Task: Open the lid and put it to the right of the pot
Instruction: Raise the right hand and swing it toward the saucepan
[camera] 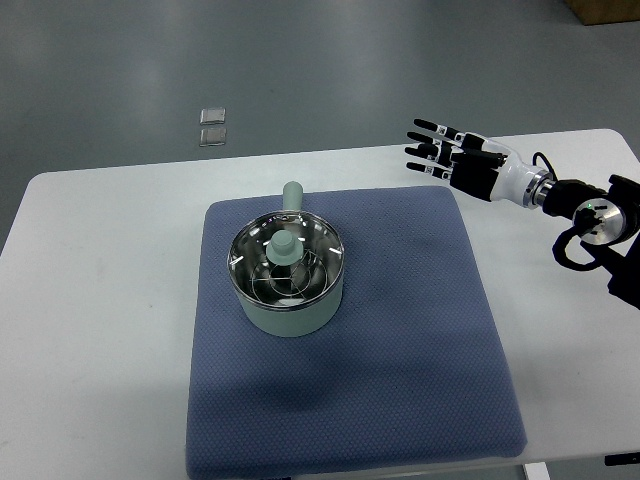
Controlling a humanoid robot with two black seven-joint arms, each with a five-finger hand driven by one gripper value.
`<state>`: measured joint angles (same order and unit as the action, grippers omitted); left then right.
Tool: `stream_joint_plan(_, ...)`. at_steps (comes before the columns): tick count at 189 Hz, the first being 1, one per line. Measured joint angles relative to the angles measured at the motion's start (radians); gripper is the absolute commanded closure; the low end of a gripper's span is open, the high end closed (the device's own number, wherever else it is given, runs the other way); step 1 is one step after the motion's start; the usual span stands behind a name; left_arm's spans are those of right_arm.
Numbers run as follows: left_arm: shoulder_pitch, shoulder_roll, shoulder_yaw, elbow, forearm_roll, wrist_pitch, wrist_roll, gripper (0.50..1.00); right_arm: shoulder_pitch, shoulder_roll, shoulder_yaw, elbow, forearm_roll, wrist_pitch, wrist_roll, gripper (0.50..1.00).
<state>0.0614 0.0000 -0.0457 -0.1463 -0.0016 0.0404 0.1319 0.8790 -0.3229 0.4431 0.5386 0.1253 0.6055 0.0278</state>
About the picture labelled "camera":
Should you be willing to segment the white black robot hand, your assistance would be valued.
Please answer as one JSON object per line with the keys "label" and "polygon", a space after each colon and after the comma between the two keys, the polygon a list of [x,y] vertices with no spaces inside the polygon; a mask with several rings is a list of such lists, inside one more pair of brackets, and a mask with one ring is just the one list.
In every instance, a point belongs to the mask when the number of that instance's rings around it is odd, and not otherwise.
{"label": "white black robot hand", "polygon": [[515,150],[480,134],[423,119],[416,119],[414,126],[407,137],[416,144],[405,152],[418,160],[406,167],[476,199],[534,208],[536,193],[553,179],[544,168],[525,163]]}

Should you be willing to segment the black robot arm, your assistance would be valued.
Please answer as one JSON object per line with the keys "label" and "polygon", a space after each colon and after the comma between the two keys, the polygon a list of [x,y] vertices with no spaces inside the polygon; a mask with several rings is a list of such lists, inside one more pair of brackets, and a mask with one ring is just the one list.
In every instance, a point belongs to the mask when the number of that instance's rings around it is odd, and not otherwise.
{"label": "black robot arm", "polygon": [[555,261],[573,271],[610,274],[610,295],[639,306],[639,184],[611,175],[608,190],[579,180],[547,181],[534,204],[571,221],[552,246]]}

